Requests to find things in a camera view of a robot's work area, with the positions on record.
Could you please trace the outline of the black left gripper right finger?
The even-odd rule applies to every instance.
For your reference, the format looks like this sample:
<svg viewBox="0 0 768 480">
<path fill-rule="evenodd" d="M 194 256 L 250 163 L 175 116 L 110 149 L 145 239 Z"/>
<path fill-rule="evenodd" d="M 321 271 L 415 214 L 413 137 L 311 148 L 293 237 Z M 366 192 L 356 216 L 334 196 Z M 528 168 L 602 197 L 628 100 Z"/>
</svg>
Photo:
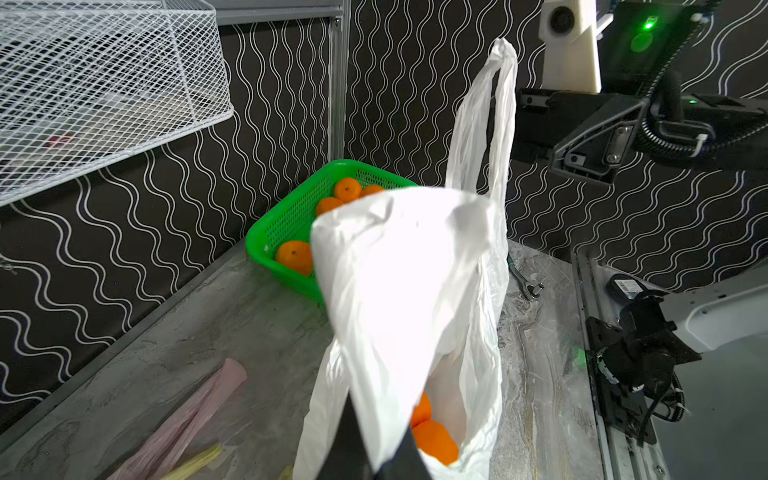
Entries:
<svg viewBox="0 0 768 480">
<path fill-rule="evenodd" d="M 431 480 L 412 437 L 404 437 L 394 456 L 383 464 L 383 480 Z"/>
</svg>

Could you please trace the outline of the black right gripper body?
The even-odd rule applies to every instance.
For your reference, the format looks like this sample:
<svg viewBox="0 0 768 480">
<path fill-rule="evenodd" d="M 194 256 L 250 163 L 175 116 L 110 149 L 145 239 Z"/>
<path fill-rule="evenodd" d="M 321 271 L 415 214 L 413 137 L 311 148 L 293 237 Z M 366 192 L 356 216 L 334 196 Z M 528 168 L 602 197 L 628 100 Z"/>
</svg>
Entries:
<svg viewBox="0 0 768 480">
<path fill-rule="evenodd" d="M 611 185 L 633 151 L 646 110 L 646 100 L 630 95 L 520 89 L 511 158 Z"/>
</svg>

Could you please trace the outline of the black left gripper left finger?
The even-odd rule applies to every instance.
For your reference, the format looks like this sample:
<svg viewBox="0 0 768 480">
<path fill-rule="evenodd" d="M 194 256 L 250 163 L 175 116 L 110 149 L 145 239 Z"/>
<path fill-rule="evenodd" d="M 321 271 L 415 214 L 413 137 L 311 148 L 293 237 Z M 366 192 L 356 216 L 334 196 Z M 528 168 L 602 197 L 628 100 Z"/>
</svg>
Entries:
<svg viewBox="0 0 768 480">
<path fill-rule="evenodd" d="M 351 397 L 347 396 L 336 435 L 317 480 L 371 480 L 375 478 L 360 434 Z"/>
</svg>

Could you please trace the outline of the white plastic bag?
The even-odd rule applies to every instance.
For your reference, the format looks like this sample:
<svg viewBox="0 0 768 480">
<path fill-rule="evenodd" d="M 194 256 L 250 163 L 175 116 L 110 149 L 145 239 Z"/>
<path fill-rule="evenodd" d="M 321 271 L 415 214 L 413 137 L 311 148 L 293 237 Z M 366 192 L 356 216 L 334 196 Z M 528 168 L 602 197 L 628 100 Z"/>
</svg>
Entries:
<svg viewBox="0 0 768 480">
<path fill-rule="evenodd" d="M 293 475 L 316 479 L 351 397 L 383 478 L 425 392 L 460 454 L 419 454 L 432 479 L 485 479 L 502 413 L 497 326 L 509 283 L 505 212 L 517 53 L 505 39 L 455 117 L 441 187 L 406 187 L 320 216 L 310 244 L 333 339 L 321 361 Z"/>
</svg>

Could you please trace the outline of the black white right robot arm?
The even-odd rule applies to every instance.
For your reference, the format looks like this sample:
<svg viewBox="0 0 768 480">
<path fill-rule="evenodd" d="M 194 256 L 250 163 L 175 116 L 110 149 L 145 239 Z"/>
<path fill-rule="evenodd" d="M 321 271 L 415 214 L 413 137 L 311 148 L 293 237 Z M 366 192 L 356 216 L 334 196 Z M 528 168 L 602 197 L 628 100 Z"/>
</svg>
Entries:
<svg viewBox="0 0 768 480">
<path fill-rule="evenodd" d="M 677 60 L 687 94 L 767 96 L 767 5 L 726 1 Z M 696 171 L 633 156 L 597 186 L 515 163 L 511 237 L 546 253 L 572 249 L 672 292 L 711 285 L 767 257 L 767 175 Z"/>
</svg>

